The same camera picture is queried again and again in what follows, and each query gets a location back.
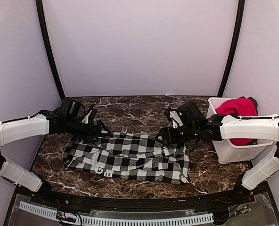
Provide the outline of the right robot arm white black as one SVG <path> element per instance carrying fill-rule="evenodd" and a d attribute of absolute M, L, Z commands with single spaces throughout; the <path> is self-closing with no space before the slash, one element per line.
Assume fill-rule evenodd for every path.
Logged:
<path fill-rule="evenodd" d="M 279 170 L 279 114 L 243 117 L 214 114 L 206 118 L 199 110 L 166 110 L 171 127 L 162 128 L 156 140 L 164 146 L 185 144 L 190 140 L 223 141 L 230 139 L 263 139 L 276 142 L 277 148 L 241 177 L 241 185 L 229 194 L 233 204 L 240 204 L 247 191 Z"/>

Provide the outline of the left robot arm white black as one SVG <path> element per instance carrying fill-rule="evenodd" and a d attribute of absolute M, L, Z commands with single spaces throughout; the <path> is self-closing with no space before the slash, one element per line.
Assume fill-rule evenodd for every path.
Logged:
<path fill-rule="evenodd" d="M 77 119 L 59 110 L 41 110 L 33 116 L 0 121 L 0 149 L 18 140 L 55 133 L 68 133 L 83 142 L 110 136 L 111 131 L 102 121 L 94 121 L 95 113 L 95 110 L 90 110 L 84 118 Z M 37 198 L 45 205 L 55 202 L 55 194 L 50 191 L 49 182 L 4 157 L 1 150 L 0 177 L 35 192 Z"/>

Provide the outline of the black white checkered shirt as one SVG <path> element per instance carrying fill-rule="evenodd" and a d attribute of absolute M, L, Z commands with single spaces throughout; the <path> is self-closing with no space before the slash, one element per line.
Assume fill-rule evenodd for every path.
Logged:
<path fill-rule="evenodd" d="M 177 185 L 190 182 L 186 146 L 165 146 L 150 135 L 115 132 L 87 144 L 72 138 L 66 144 L 62 160 L 70 170 L 110 178 Z"/>

